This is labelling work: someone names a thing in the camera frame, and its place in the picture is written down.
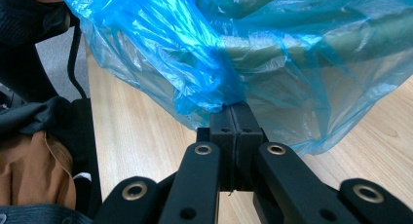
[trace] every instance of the person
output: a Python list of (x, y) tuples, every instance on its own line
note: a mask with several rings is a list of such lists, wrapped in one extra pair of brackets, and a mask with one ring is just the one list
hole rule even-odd
[(57, 96), (35, 43), (62, 11), (68, 11), (62, 0), (0, 0), (0, 83), (27, 102)]

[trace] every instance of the blue plastic bag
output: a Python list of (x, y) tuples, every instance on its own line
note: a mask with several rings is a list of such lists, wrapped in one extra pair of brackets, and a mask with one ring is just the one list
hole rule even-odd
[(103, 68), (189, 128), (245, 100), (270, 140), (335, 145), (413, 74), (413, 0), (65, 0)]

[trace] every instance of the brown fabric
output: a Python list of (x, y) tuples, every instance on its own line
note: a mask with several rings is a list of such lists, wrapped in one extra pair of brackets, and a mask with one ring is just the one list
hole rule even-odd
[(0, 205), (58, 204), (75, 208), (72, 157), (38, 131), (0, 140)]

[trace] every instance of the plastic wrap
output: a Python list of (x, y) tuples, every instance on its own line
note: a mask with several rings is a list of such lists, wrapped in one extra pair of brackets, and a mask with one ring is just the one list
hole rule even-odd
[(65, 0), (98, 64), (189, 128), (245, 100), (300, 155), (413, 73), (413, 0)]

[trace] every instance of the light wood surface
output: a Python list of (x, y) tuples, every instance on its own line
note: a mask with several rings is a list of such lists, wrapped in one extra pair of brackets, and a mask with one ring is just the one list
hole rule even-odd
[[(179, 167), (196, 134), (146, 94), (97, 66), (88, 55), (94, 133), (103, 199), (123, 179), (159, 182)], [(333, 149), (306, 155), (324, 183), (361, 177), (378, 183), (413, 207), (413, 78), (380, 100)], [(221, 193), (219, 223), (259, 223), (251, 193)]]

